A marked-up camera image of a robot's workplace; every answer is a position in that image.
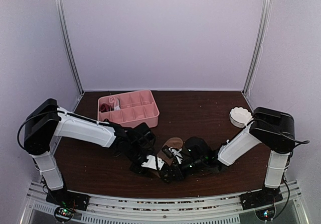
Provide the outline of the tan ribbed sock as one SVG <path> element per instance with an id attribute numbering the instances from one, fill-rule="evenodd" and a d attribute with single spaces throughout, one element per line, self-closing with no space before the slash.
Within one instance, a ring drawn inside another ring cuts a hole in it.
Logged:
<path id="1" fill-rule="evenodd" d="M 158 152 L 154 148 L 154 143 L 155 141 L 150 144 L 151 154 L 148 156 L 148 167 L 165 183 L 182 179 L 183 140 L 178 137 L 169 138 Z"/>

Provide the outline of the pink patterned sock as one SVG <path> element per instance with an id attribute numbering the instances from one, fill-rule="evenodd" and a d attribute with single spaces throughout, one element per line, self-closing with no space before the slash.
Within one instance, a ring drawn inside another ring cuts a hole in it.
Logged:
<path id="1" fill-rule="evenodd" d="M 117 96 L 111 96 L 108 99 L 108 103 L 110 106 L 110 110 L 114 111 L 114 110 L 121 110 L 121 103 L 120 103 L 120 98 Z"/>

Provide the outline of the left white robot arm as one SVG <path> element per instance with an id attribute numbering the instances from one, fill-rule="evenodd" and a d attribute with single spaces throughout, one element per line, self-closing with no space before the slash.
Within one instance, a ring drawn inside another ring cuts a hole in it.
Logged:
<path id="1" fill-rule="evenodd" d="M 116 146 L 138 168 L 160 171 L 165 162 L 154 152 L 155 135 L 146 123 L 135 128 L 113 122 L 100 122 L 59 107 L 49 98 L 21 124 L 24 140 L 18 145 L 36 163 L 52 197 L 61 205 L 72 202 L 72 194 L 64 189 L 65 181 L 50 150 L 53 137 L 68 137 L 97 144 L 104 148 Z"/>

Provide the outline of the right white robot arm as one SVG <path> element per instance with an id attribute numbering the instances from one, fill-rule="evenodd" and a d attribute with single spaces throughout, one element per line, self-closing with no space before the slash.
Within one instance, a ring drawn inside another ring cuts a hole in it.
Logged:
<path id="1" fill-rule="evenodd" d="M 260 204 L 269 204 L 276 197 L 276 189 L 295 148 L 294 118 L 264 107 L 257 107 L 242 130 L 216 150 L 199 137 L 190 137 L 183 143 L 178 149 L 181 157 L 174 154 L 169 145 L 164 145 L 163 153 L 173 161 L 159 169 L 160 177 L 165 182 L 181 181 L 191 172 L 203 168 L 219 173 L 260 143 L 269 147 L 271 152 L 264 188 L 257 193 L 257 200 Z"/>

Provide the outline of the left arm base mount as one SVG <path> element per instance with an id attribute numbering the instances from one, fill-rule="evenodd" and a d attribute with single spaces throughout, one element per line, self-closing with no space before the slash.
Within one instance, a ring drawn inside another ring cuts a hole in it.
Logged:
<path id="1" fill-rule="evenodd" d="M 46 196 L 46 201 L 55 204 L 53 216 L 58 222 L 68 222 L 73 219 L 80 219 L 81 212 L 86 211 L 90 196 L 75 192 L 68 192 L 67 196 L 58 197 L 50 193 Z"/>

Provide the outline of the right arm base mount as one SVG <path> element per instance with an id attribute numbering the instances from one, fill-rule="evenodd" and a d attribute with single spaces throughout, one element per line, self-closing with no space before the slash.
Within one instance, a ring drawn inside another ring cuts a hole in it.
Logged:
<path id="1" fill-rule="evenodd" d="M 248 191 L 239 196 L 243 210 L 255 209 L 256 217 L 261 221 L 271 221 L 276 216 L 275 203 L 282 201 L 280 189 L 263 187 L 261 190 Z"/>

